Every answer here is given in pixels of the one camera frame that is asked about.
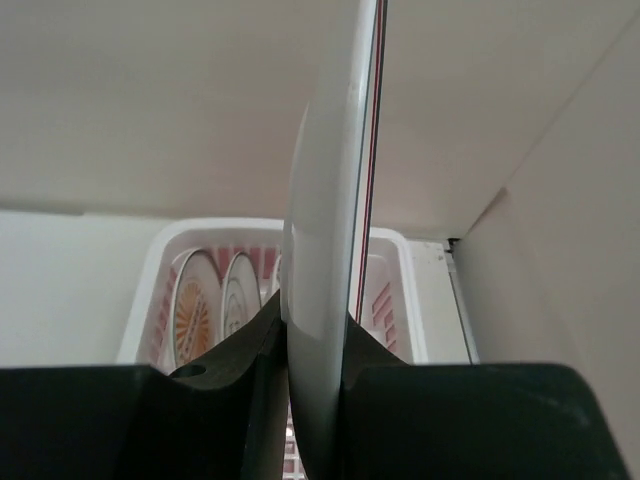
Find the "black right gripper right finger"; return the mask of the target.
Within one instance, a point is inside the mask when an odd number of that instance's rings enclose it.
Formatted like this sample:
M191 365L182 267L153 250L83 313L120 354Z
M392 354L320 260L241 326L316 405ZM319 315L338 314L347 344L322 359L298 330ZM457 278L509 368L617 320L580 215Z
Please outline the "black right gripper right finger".
M552 363L411 365L346 327L341 479L626 479L592 389Z

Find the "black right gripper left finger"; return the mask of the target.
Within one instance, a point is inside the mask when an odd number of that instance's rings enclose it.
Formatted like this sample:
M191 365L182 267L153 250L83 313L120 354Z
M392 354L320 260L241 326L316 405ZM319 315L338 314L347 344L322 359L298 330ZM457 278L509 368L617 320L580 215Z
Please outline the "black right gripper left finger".
M2 477L280 478L285 334L272 297L171 374L138 364L3 370Z

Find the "orange sunburst plate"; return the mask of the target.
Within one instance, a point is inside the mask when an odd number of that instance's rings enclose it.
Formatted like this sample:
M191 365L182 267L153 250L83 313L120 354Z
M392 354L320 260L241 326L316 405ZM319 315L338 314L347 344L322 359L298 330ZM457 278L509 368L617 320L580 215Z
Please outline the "orange sunburst plate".
M339 476L343 352L366 263L386 33L386 2L338 6L298 131L281 258L291 413L310 479Z
M176 368L200 357L219 340L222 288L211 252L192 249L178 271L170 305L169 344Z

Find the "white plate grey floral emblem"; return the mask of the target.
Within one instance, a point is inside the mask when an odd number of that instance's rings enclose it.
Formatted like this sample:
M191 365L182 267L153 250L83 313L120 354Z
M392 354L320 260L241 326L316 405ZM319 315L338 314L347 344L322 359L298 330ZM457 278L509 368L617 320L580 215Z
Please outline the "white plate grey floral emblem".
M258 278L246 252L231 260L223 279L221 338L226 339L249 323L262 307Z

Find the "green red rimmed plate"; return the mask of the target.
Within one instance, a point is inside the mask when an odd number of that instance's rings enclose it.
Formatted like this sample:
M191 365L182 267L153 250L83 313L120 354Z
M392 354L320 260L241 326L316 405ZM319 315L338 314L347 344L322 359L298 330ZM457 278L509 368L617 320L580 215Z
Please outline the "green red rimmed plate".
M270 277L270 294L275 295L279 289L281 284L281 262L282 256L278 255L272 270L272 274Z

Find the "white pink dish rack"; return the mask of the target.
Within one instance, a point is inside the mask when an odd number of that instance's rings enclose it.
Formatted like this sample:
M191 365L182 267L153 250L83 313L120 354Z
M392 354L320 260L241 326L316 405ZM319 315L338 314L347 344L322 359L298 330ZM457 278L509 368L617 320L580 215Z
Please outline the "white pink dish rack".
M170 305L178 271L192 249L211 252L220 272L221 288L232 258L238 252L246 252L258 278L261 309L272 297L279 298L277 293L270 294L270 277L279 255L281 233L281 222L267 219L191 219L168 225L148 250L119 361L126 365L149 365L163 374L178 369L169 344ZM400 360L406 363L426 360L409 245L394 231L377 229L373 233L362 320L357 324ZM310 479L303 467L289 414L280 478Z

